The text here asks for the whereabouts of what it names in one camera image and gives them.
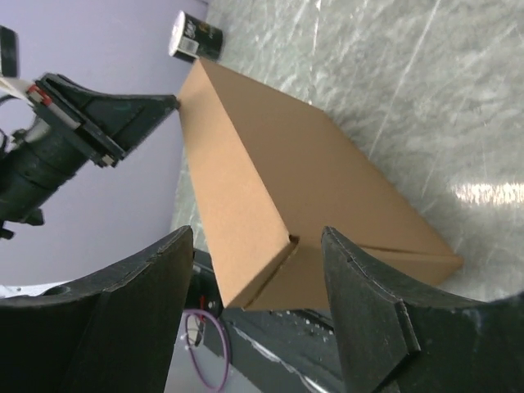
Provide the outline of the brown cardboard box sheet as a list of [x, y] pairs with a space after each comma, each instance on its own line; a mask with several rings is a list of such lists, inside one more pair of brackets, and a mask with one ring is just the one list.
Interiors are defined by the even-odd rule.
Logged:
[[461, 267], [443, 237], [320, 109], [206, 59], [194, 62], [179, 100], [224, 306], [327, 308], [325, 227], [433, 286]]

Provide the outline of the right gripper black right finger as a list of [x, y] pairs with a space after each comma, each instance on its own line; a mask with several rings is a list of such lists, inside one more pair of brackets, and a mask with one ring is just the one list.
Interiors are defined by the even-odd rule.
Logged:
[[332, 227], [321, 247], [346, 391], [522, 391], [522, 294], [483, 302], [442, 291]]

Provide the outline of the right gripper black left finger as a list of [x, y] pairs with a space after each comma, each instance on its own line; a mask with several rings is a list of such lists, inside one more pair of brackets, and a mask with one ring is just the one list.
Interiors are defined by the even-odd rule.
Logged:
[[192, 261], [183, 226], [41, 295], [2, 299], [2, 391], [162, 392]]

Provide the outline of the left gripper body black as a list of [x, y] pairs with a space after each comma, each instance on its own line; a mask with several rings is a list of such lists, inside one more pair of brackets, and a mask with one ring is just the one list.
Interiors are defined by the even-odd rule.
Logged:
[[93, 158], [79, 141], [78, 111], [50, 99], [35, 102], [33, 111], [29, 128], [1, 133], [3, 205], [42, 205]]

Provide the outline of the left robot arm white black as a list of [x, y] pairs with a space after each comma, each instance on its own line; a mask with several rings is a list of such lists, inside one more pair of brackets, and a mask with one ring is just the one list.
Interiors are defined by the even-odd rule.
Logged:
[[172, 94], [107, 94], [64, 75], [19, 77], [17, 33], [1, 28], [2, 102], [34, 113], [29, 128], [1, 134], [1, 222], [41, 226], [42, 205], [91, 161], [115, 167], [174, 111]]

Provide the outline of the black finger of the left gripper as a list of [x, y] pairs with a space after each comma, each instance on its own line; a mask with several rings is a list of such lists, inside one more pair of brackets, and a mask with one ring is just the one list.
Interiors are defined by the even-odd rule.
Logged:
[[34, 82], [34, 112], [99, 167], [115, 167], [180, 103], [172, 94], [107, 94], [63, 75]]

